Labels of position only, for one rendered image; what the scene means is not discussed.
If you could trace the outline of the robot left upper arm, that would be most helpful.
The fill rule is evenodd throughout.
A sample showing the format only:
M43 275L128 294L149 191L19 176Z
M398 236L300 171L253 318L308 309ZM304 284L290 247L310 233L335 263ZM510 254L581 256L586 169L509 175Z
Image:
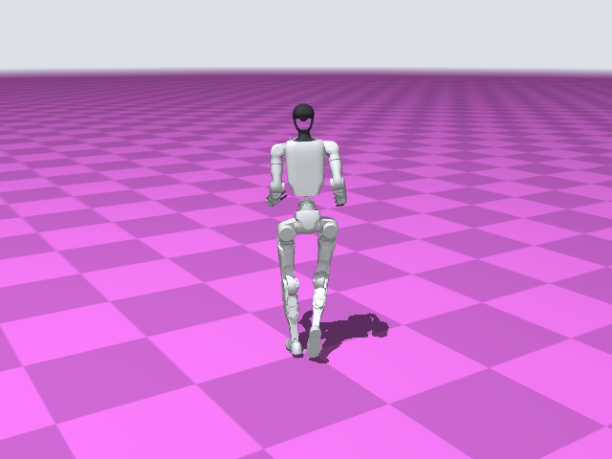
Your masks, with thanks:
M273 178L273 193L282 193L285 190L285 182L282 182L283 161L286 142L275 144L271 150L271 175Z

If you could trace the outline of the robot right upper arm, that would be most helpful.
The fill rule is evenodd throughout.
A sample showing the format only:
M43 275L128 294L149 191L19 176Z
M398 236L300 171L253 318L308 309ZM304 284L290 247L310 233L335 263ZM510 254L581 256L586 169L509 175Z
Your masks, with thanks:
M328 163L332 173L332 179L330 179L331 188L333 190L343 189L343 182L341 177L341 158L339 154L339 147L335 142L323 141L325 154L330 157Z

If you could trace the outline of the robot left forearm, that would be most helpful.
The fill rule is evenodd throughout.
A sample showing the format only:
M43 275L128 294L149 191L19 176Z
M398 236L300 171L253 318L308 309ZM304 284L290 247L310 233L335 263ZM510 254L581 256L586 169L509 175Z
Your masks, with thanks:
M271 184L270 184L269 195L270 195L269 199L267 199L266 202L270 207L275 206L276 204L280 202L281 193L273 193L273 181L271 181Z

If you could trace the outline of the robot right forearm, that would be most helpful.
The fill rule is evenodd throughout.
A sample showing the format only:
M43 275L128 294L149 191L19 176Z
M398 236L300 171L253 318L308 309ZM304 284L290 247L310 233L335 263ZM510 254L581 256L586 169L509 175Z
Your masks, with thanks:
M338 205L344 205L347 202L347 198L346 198L346 186L345 186L345 181L344 181L343 177L342 177L342 182L343 182L343 189L334 190L336 202L337 202Z

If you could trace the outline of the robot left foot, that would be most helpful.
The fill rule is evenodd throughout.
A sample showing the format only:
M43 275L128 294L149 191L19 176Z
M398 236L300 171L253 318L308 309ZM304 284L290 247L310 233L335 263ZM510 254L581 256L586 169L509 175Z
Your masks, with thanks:
M296 341L296 339L294 339L294 343L291 343L291 340L287 339L285 341L285 346L290 349L294 355L299 355L302 353L302 346L299 341Z

